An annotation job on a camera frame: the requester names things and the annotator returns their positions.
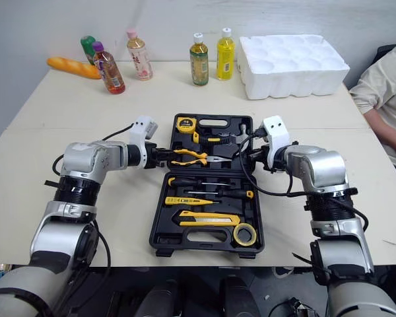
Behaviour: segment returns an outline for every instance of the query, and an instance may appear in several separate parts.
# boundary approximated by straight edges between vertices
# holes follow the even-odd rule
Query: person's arm
[[[376,109],[371,109],[364,114],[378,139],[396,151],[396,129],[383,121]]]
[[[377,112],[396,94],[396,50],[369,67],[350,94],[379,140],[396,151],[396,129],[386,124]]]

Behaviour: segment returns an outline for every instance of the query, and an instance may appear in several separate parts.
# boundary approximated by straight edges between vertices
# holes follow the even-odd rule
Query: white foam packaging
[[[320,35],[241,37],[238,69],[249,99],[333,94],[349,66]]]

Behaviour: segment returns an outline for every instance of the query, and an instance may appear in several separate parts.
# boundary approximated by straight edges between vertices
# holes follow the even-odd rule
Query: plastic bottle
[[[134,29],[130,28],[126,33],[129,38],[126,46],[135,64],[137,76],[140,80],[147,81],[152,78],[152,69],[145,43],[138,38]]]
[[[82,48],[84,49],[86,58],[88,59],[91,65],[94,65],[95,51],[94,48],[92,48],[92,43],[94,42],[95,42],[95,38],[93,38],[91,35],[83,36],[81,38]]]
[[[195,44],[191,46],[189,54],[191,56],[192,81],[194,84],[203,86],[209,81],[209,55],[208,48],[203,43],[203,34],[193,35]]]
[[[230,28],[223,28],[222,38],[217,43],[217,78],[221,81],[227,81],[233,75],[235,42],[230,37],[231,34]]]
[[[92,43],[92,47],[95,51],[94,64],[98,68],[108,91],[112,94],[121,94],[125,91],[125,83],[121,78],[113,56],[109,52],[104,51],[101,42]]]

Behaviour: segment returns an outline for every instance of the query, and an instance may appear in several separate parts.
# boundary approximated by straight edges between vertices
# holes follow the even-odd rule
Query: baguette
[[[73,59],[67,59],[63,57],[51,57],[47,59],[47,64],[56,68],[60,71],[66,71],[68,73],[88,77],[91,79],[100,79],[100,73],[97,68],[90,64],[83,64]]]

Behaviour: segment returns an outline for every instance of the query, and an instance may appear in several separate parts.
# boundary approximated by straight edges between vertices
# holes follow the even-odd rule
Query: table
[[[370,220],[366,237],[374,264],[396,264],[396,171],[372,130],[353,104],[344,86],[331,96],[247,100],[238,72],[230,81],[215,79],[215,64],[208,85],[191,84],[188,62],[152,64],[150,81],[135,79],[130,63],[119,63],[127,83],[121,95],[107,93],[102,81],[50,70],[0,137],[0,262],[27,264],[29,246],[54,189],[44,180],[57,181],[53,160],[74,141],[101,139],[129,125],[141,114],[159,124],[152,141],[170,145],[174,115],[179,112],[250,115],[254,126],[263,118],[280,115],[291,138],[340,152],[348,179],[359,189],[355,207]],[[115,140],[128,142],[128,134]],[[217,265],[272,266],[306,264],[310,214],[305,198],[260,194],[265,249],[255,260],[226,252],[184,250],[171,258],[157,258],[149,245],[149,232],[166,168],[128,168],[109,172],[98,196],[97,221],[109,242],[113,266]],[[260,164],[254,172],[259,185],[281,192],[286,174],[269,174]],[[299,181],[294,190],[301,190]],[[106,264],[99,244],[92,262]]]

